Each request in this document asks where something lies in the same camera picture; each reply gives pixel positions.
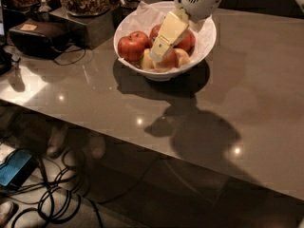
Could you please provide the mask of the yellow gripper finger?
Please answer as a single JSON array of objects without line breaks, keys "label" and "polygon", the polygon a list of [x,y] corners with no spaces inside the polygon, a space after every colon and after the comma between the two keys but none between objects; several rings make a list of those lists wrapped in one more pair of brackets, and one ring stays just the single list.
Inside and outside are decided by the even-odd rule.
[{"label": "yellow gripper finger", "polygon": [[188,28],[189,15],[184,9],[173,9],[169,11],[150,49],[152,60],[156,63],[161,62],[174,46],[183,39]]},{"label": "yellow gripper finger", "polygon": [[194,32],[200,32],[205,24],[205,19],[198,22],[189,21],[189,27]]}]

